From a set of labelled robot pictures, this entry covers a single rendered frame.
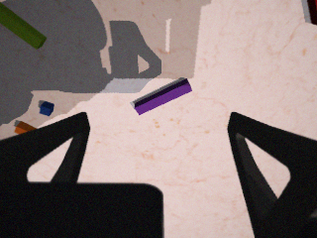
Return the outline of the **orange rod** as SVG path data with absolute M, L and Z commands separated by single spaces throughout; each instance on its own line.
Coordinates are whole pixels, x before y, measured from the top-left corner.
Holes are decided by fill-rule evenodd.
M 25 132 L 28 132 L 28 131 L 31 131 L 31 130 L 35 130 L 37 128 L 21 121 L 17 126 L 16 126 L 16 129 L 15 129 L 15 133 L 17 134 L 22 134 L 22 133 L 25 133 Z

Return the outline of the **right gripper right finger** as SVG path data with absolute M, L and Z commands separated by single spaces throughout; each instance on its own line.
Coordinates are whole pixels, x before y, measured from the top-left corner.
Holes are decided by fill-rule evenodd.
M 227 131 L 255 238 L 294 238 L 317 220 L 317 140 L 237 112 L 231 113 Z M 245 138 L 288 168 L 290 180 L 279 198 Z

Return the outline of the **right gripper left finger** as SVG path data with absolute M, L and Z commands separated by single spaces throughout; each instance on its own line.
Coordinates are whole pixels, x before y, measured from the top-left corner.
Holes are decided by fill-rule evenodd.
M 78 181 L 90 133 L 86 112 L 0 140 L 0 180 L 28 181 L 36 162 L 72 138 L 51 181 Z

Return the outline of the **purple rod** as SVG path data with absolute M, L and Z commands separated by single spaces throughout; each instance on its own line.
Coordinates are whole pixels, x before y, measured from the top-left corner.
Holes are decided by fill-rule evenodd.
M 161 90 L 135 103 L 135 110 L 138 112 L 139 115 L 144 114 L 190 91 L 192 91 L 192 89 L 186 78 L 164 90 Z

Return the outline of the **lime green rectangular block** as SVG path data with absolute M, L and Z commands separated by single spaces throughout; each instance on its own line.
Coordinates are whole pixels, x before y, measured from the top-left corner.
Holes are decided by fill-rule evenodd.
M 0 2 L 0 24 L 27 42 L 36 50 L 43 46 L 47 37 L 16 15 Z

